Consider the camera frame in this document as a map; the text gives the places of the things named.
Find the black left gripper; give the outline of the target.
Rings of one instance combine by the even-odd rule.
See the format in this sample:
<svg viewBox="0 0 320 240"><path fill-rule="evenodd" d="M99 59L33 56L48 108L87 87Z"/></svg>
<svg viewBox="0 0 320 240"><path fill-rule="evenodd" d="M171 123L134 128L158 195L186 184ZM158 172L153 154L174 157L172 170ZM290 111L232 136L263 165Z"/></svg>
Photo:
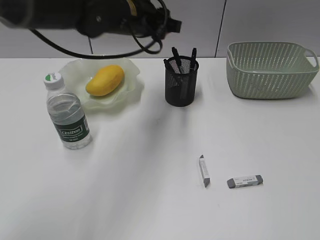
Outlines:
<svg viewBox="0 0 320 240"><path fill-rule="evenodd" d="M168 9L155 7L150 0L87 0L77 31L89 38L105 33L164 38L168 33L179 33L181 25Z"/></svg>

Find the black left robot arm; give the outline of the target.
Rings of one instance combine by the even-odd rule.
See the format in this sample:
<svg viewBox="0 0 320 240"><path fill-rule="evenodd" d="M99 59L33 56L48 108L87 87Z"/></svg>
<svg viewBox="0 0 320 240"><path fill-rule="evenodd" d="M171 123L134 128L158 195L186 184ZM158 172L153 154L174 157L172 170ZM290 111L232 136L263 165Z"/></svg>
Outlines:
<svg viewBox="0 0 320 240"><path fill-rule="evenodd" d="M77 30L89 38L179 33L182 22L150 0L2 0L0 21L9 28Z"/></svg>

